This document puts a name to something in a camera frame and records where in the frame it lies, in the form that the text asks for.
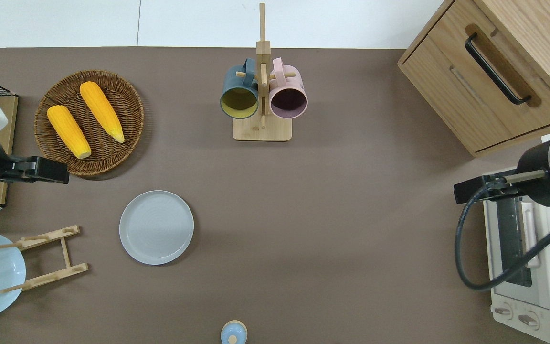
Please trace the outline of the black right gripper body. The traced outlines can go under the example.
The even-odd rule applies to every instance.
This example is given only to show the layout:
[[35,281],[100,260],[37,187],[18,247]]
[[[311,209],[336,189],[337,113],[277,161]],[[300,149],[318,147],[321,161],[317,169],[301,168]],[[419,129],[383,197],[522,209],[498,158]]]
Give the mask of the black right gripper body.
[[479,201],[498,201],[515,197],[523,197],[524,193],[516,186],[506,181],[506,177],[498,174],[487,174],[469,179],[454,185],[456,204],[468,203],[472,196],[479,192]]

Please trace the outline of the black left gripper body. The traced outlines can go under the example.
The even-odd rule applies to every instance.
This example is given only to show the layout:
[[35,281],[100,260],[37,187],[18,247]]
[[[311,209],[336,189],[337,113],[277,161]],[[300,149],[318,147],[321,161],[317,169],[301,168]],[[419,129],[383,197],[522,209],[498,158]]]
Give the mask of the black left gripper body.
[[10,160],[4,165],[5,169],[2,176],[0,176],[0,182],[69,183],[70,173],[65,163],[37,155],[24,158],[11,157]]

